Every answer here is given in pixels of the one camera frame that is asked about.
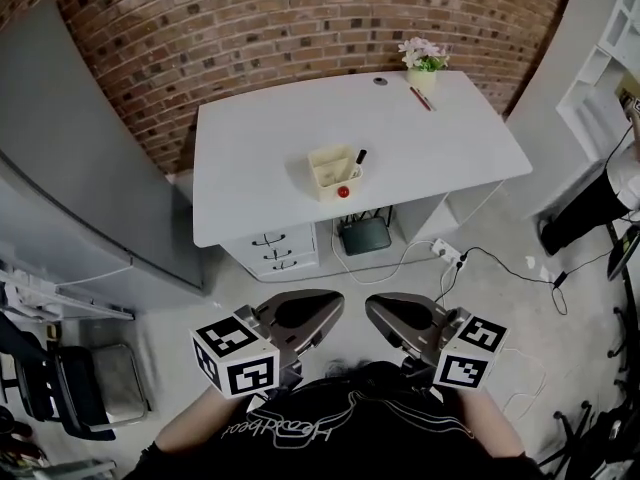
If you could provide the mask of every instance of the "black t-shirt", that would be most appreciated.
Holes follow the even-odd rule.
[[[341,470],[544,478],[524,455],[491,458],[451,407],[411,385],[397,367],[368,370],[313,382],[249,413],[238,411],[189,456],[170,456],[152,445],[127,478],[307,477]]]

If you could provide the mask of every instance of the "red object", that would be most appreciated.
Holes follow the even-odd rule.
[[[424,105],[424,108],[426,108],[429,112],[431,112],[431,107],[429,106],[429,104],[426,102],[426,100],[424,99],[424,97],[418,92],[416,91],[413,87],[409,87],[409,89],[411,89],[411,92],[413,94],[416,95],[416,98],[418,98],[420,100],[420,103],[422,103]]]

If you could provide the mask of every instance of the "refrigerator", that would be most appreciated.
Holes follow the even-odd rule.
[[[0,260],[127,309],[202,301],[191,204],[111,107],[53,0],[0,31]]]

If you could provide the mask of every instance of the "drawer handle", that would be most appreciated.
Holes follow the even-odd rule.
[[[291,265],[285,266],[284,261],[283,261],[282,263],[280,263],[279,267],[273,267],[273,270],[286,270],[288,268],[295,267],[297,264],[298,264],[298,262],[294,261]]]
[[[264,234],[262,235],[264,237],[264,242],[259,244],[258,242],[256,242],[255,240],[253,242],[251,242],[251,245],[271,245],[271,244],[275,244],[277,242],[280,242],[281,240],[284,240],[287,235],[280,235],[280,238],[278,238],[277,240],[274,240],[273,242],[269,242],[269,240],[267,240],[267,235]]]
[[[291,251],[291,249],[288,250],[287,254],[281,254],[280,256],[278,256],[278,251],[273,251],[273,258],[271,256],[264,256],[265,260],[277,260],[279,258],[286,258],[287,256],[289,256],[293,251]]]

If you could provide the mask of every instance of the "flower pot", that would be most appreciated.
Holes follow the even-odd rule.
[[[407,82],[412,87],[418,89],[422,94],[429,97],[436,88],[437,71],[420,71],[409,69],[407,71]]]

